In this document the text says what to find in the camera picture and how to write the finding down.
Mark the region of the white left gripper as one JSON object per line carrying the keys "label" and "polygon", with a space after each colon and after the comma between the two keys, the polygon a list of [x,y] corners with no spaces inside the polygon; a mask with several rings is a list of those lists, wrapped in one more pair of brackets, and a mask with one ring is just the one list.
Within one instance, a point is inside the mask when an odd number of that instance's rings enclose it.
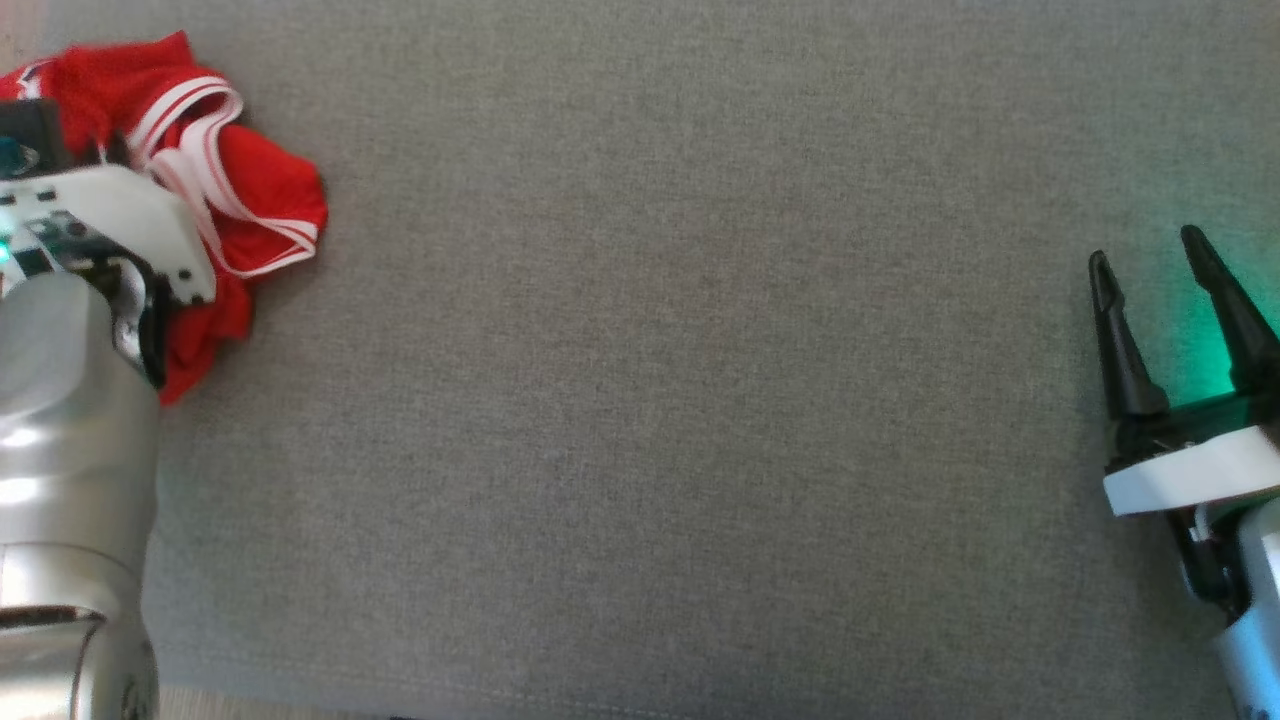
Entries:
{"label": "white left gripper", "polygon": [[78,275],[106,299],[116,351],[164,388],[172,316],[216,296],[186,202],[119,165],[4,179],[1,200],[3,293],[42,274]]}

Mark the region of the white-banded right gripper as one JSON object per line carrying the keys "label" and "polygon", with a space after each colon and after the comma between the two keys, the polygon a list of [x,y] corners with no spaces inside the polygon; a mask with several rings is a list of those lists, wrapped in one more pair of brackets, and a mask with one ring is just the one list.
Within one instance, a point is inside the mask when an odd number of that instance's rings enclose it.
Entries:
{"label": "white-banded right gripper", "polygon": [[1180,228],[1196,283],[1210,296],[1242,393],[1171,407],[1149,377],[1102,250],[1088,260],[1108,419],[1121,421],[1103,478],[1116,518],[1165,518],[1194,597],[1222,611],[1251,605],[1236,532],[1247,509],[1277,497],[1279,338],[1204,232]]}

